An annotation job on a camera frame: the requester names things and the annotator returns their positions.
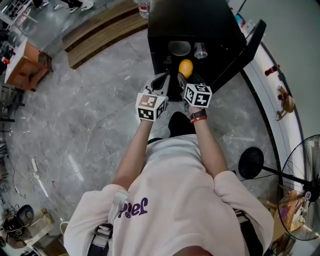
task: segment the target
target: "grey marble floor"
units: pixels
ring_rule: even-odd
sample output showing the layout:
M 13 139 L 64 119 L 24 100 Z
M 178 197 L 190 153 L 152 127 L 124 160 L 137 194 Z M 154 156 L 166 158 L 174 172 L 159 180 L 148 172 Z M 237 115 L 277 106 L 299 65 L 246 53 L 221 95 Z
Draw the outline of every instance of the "grey marble floor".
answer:
M 112 8 L 115 4 L 123 0 L 94 0 L 94 6 L 89 10 L 81 11 L 77 9 L 70 13 L 68 5 L 60 0 L 50 0 L 49 4 L 42 9 L 32 9 L 29 16 L 38 21 L 37 23 L 26 19 L 21 28 L 28 37 L 29 43 L 46 53 L 53 55 L 52 51 L 56 51 L 62 46 L 62 38 L 64 35 L 72 31 L 74 28 L 82 24 L 84 21 L 94 15 Z M 63 8 L 55 11 L 56 4 Z M 22 42 L 25 35 L 21 34 L 17 37 L 17 44 Z
M 59 222 L 71 217 L 84 192 L 101 190 L 111 182 L 139 125 L 136 96 L 154 74 L 147 32 L 107 48 L 76 71 L 60 52 L 53 69 L 36 92 L 25 93 L 25 107 L 18 109 L 12 132 L 5 136 L 16 188 L 32 207 L 47 207 Z M 179 110 L 184 111 L 181 103 L 171 103 L 150 138 L 168 137 L 169 119 Z M 266 166 L 276 167 L 263 118 L 240 74 L 212 96 L 207 113 L 230 170 L 237 170 L 241 153 L 250 146 L 263 151 Z M 39 171 L 48 198 L 32 178 L 33 155 L 48 167 L 49 174 L 43 165 Z M 23 205 L 24 198 L 14 190 L 9 161 L 6 167 L 11 176 L 5 180 L 3 196 L 9 205 Z M 276 182 L 271 176 L 243 183 L 256 197 L 272 200 Z

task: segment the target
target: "fan base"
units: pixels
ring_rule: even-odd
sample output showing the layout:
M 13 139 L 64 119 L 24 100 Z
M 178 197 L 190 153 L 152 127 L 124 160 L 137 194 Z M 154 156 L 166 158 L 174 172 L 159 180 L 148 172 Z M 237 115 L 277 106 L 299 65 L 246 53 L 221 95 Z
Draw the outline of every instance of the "fan base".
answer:
M 257 147 L 246 149 L 239 160 L 239 173 L 241 177 L 250 180 L 258 176 L 264 165 L 265 157 Z

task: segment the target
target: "wooden step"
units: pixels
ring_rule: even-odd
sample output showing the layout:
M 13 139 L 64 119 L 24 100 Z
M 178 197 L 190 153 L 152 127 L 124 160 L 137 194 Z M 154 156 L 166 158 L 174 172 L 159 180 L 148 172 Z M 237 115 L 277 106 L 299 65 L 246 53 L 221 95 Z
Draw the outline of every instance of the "wooden step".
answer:
M 127 0 L 111 9 L 106 9 L 88 19 L 64 36 L 62 39 L 63 49 L 68 53 L 85 39 L 91 37 L 100 30 L 103 30 L 112 23 L 136 13 L 139 13 L 139 9 L 133 0 Z
M 105 48 L 146 29 L 147 26 L 148 20 L 142 18 L 138 12 L 109 24 L 90 37 L 83 38 L 80 43 L 70 49 L 68 52 L 69 66 L 77 69 Z

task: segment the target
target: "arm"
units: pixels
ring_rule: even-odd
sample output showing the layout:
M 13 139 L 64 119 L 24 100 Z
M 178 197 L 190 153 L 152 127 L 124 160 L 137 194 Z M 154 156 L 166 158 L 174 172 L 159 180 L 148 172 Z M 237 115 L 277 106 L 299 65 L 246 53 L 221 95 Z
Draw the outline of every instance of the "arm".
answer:
M 215 177 L 214 193 L 232 209 L 246 213 L 265 252 L 274 233 L 274 220 L 270 212 L 231 171 L 224 171 Z
M 189 112 L 201 111 L 198 107 L 189 107 Z M 198 139 L 201 161 L 206 172 L 214 179 L 219 173 L 228 170 L 227 161 L 216 139 L 213 137 L 207 120 L 194 122 L 196 137 Z
M 112 184 L 128 190 L 140 175 L 146 157 L 146 149 L 153 122 L 141 120 L 133 140 L 124 154 Z

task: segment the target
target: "black wristband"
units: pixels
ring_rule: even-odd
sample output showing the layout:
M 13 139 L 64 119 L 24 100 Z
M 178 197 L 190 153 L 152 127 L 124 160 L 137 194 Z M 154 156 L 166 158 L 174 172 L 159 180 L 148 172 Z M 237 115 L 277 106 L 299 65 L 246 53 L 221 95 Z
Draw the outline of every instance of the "black wristband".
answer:
M 207 117 L 207 113 L 205 109 L 202 109 L 199 112 L 193 113 L 190 115 L 190 120 L 195 119 L 195 118 L 200 118 L 200 117 Z

